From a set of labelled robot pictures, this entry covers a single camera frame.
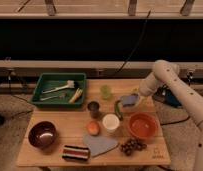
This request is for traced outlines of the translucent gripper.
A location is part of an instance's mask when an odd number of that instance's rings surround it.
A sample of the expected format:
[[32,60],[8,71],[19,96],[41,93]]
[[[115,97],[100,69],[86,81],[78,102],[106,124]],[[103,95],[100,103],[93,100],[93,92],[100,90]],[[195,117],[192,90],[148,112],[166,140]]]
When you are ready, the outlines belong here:
[[136,112],[142,110],[147,101],[147,97],[143,96],[137,88],[133,89],[131,95],[134,97],[133,104],[128,107],[128,112]]

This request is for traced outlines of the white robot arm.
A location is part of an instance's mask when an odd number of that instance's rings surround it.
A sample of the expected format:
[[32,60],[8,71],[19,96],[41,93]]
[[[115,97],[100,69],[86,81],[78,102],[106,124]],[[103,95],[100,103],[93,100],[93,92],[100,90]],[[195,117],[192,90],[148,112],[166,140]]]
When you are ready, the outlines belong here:
[[155,61],[151,73],[140,82],[137,94],[143,100],[162,85],[171,90],[201,131],[193,171],[203,171],[203,97],[178,77],[179,72],[179,66],[175,63]]

